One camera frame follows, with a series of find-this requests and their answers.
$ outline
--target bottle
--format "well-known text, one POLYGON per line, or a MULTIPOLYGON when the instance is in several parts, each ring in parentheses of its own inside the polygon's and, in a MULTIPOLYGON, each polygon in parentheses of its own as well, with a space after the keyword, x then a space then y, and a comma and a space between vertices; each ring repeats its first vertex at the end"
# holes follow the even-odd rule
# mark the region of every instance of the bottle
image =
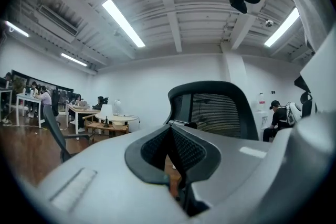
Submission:
POLYGON ((258 97, 258 111, 264 111, 265 110, 265 98, 264 94, 261 92, 258 97))
POLYGON ((121 113, 120 105, 121 105, 120 99, 116 99, 113 104, 113 115, 114 116, 119 116, 119 114, 121 113))

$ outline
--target ceiling light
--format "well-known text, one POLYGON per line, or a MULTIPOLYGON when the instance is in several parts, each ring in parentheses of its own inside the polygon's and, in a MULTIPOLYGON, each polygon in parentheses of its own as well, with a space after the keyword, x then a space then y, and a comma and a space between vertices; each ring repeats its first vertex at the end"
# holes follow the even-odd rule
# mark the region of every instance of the ceiling light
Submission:
POLYGON ((267 47, 272 46, 275 41, 277 41, 288 29, 291 25, 299 18, 298 8, 293 9, 291 14, 287 17, 282 25, 276 30, 276 32, 265 42, 267 47))
POLYGON ((65 57, 65 58, 68 58, 69 60, 74 61, 76 63, 79 63, 82 66, 85 66, 85 67, 87 66, 86 63, 80 62, 80 61, 78 61, 78 60, 74 59, 73 57, 70 57, 70 56, 68 56, 66 54, 61 54, 61 56, 65 57))
POLYGON ((17 26, 13 25, 12 23, 10 23, 9 21, 5 21, 5 24, 7 26, 9 26, 10 28, 18 31, 20 34, 26 36, 26 37, 29 37, 29 34, 27 34, 26 32, 24 32, 23 30, 21 30, 20 28, 18 28, 17 26))
POLYGON ((103 7, 139 48, 145 46, 140 37, 137 35, 137 33, 134 31, 134 29, 125 19, 125 17, 121 14, 120 10, 117 8, 112 0, 107 0, 103 4, 103 7))

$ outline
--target backpack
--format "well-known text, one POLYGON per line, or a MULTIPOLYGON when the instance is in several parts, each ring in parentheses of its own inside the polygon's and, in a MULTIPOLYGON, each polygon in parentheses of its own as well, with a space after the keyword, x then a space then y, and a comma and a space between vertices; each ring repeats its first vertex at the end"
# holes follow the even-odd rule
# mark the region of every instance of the backpack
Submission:
POLYGON ((292 110, 290 109, 290 102, 288 102, 286 106, 282 106, 282 108, 286 109, 287 118, 285 121, 284 120, 279 120, 279 121, 287 122, 289 126, 293 126, 296 123, 296 120, 295 120, 292 110))

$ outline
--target white lamp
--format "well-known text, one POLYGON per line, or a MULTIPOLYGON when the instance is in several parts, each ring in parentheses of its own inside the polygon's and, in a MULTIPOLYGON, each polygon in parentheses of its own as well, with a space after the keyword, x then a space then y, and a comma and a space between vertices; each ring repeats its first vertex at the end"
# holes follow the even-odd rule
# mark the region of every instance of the white lamp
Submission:
POLYGON ((101 110, 100 110, 99 114, 102 118, 106 118, 104 127, 109 127, 108 119, 111 119, 113 117, 112 105, 111 104, 104 104, 101 107, 101 110))

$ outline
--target white ceiling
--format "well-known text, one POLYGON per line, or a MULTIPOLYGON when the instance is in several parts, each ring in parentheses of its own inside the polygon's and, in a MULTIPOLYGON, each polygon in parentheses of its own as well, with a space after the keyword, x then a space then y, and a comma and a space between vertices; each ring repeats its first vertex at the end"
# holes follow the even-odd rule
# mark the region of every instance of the white ceiling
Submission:
POLYGON ((301 22, 290 36, 282 37, 271 48, 264 46, 294 8, 293 0, 265 0, 259 7, 251 5, 254 6, 249 9, 251 17, 240 15, 228 0, 113 0, 146 44, 145 48, 137 48, 118 27, 102 7, 105 1, 13 0, 7 14, 13 23, 73 57, 91 63, 94 69, 178 53, 216 53, 220 52, 221 41, 235 44, 242 53, 300 64, 310 59, 301 22), (39 25, 33 12, 40 5, 49 7, 78 28, 74 42, 67 43, 39 25), (270 28, 265 26, 268 19, 274 21, 270 28))

